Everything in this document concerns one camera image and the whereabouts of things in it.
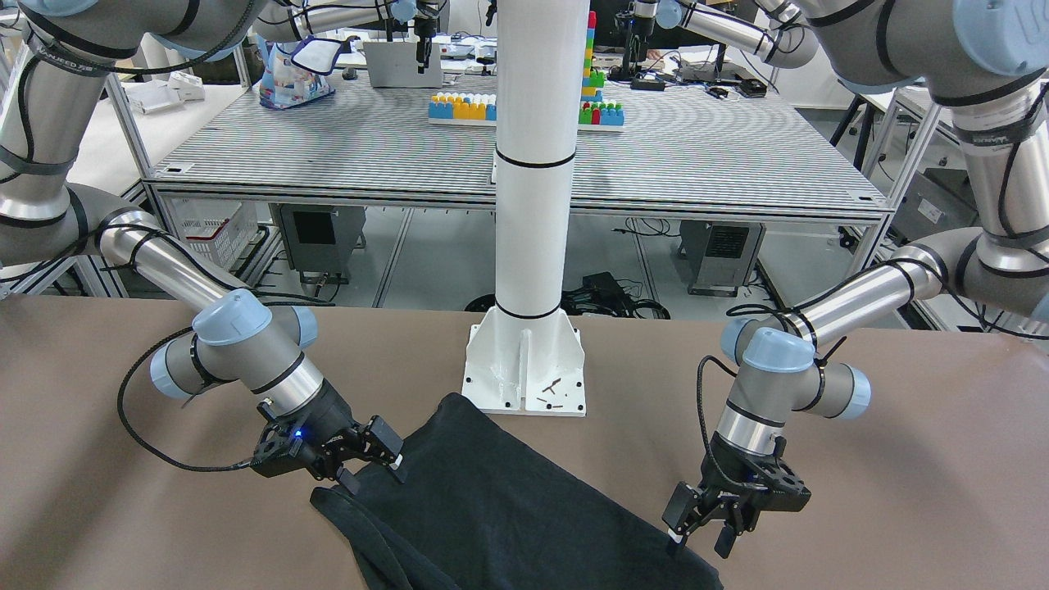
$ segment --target colorful toy blocks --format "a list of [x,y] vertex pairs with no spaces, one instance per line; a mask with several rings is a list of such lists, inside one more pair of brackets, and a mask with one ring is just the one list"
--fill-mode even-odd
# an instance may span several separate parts
[[[586,54],[583,59],[579,128],[588,131],[622,131],[626,125],[623,105],[604,100],[605,73],[594,69],[594,33],[597,13],[590,14]],[[438,92],[430,97],[429,119],[443,125],[495,125],[495,94]]]
[[[433,123],[494,125],[497,113],[495,94],[440,92],[430,97],[430,121]],[[620,103],[595,101],[579,105],[580,129],[618,131],[625,122]]]

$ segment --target metal workbench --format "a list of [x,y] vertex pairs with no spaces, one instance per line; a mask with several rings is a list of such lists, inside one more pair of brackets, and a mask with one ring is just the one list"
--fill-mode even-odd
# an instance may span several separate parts
[[[283,112],[254,92],[234,102],[145,180],[162,213],[194,197],[494,209],[494,128],[430,124],[432,90],[377,90],[364,72],[331,82],[333,97]],[[495,80],[464,76],[445,90],[493,93]],[[855,225],[873,231],[853,271],[870,262],[893,208],[778,96],[615,84],[605,96],[625,104],[627,124],[580,132],[574,213]]]

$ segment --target brown table surface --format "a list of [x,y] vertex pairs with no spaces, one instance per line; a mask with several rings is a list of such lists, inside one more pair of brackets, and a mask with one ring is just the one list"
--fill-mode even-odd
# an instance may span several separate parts
[[[355,415],[401,434],[462,379],[462,313],[317,311],[309,356]],[[116,420],[131,362],[188,323],[177,302],[15,296],[0,302],[0,588],[359,588],[304,472],[191,473],[137,447]],[[587,407],[576,418],[497,417],[508,431],[660,526],[703,457],[695,364],[721,325],[579,318]],[[857,421],[795,416],[787,459],[813,491],[767,513],[729,561],[718,527],[690,547],[729,588],[1044,588],[1049,580],[1049,358],[1006,336],[859,331],[836,360],[874,384]],[[247,457],[262,426],[227,385],[185,409],[143,371],[129,415],[198,464]],[[708,420],[729,381],[711,367]]]

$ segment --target black garment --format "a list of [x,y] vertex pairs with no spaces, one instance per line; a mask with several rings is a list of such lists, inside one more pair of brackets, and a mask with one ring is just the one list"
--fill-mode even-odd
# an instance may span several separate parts
[[554,465],[466,398],[407,438],[399,484],[364,467],[361,493],[317,488],[372,590],[720,589],[665,532]]

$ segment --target table leg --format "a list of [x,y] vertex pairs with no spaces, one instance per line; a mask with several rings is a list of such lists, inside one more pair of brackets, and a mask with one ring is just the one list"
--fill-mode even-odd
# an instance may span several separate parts
[[885,153],[885,146],[889,145],[889,141],[893,136],[893,131],[896,129],[896,118],[899,117],[900,105],[896,102],[896,93],[893,93],[893,100],[889,103],[889,108],[885,110],[885,117],[881,120],[881,125],[878,127],[878,134],[874,138],[874,145],[871,146],[872,150],[868,152],[866,157],[863,160],[863,167],[860,168],[860,172],[866,176],[871,177],[874,173],[874,167],[880,162],[881,154]]
[[845,111],[845,115],[841,119],[841,123],[838,123],[838,128],[834,130],[834,134],[831,135],[831,145],[837,147],[838,142],[844,136],[845,130],[849,129],[849,124],[852,123],[856,112],[859,111],[859,105],[863,104],[863,98],[859,94],[853,97],[852,104],[849,105],[849,110]]
[[857,170],[863,168],[863,160],[866,157],[866,144],[871,142],[871,128],[874,127],[874,107],[868,104],[863,111],[863,123],[859,126],[859,143],[856,144],[856,154],[853,156],[853,167]]

